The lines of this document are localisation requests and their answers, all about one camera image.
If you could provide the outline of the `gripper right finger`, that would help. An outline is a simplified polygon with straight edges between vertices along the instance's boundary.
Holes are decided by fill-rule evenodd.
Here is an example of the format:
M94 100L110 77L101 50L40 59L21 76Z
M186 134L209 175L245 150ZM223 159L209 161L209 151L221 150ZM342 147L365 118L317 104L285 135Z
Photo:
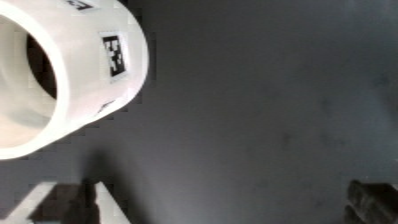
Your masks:
M349 182L344 224L398 224L398 187L388 183Z

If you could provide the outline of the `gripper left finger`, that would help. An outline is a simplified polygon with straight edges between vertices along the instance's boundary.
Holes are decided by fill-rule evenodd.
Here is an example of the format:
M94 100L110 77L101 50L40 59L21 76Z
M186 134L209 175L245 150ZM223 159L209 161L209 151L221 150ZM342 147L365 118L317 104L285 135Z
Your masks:
M0 224L131 224L101 182L40 182Z

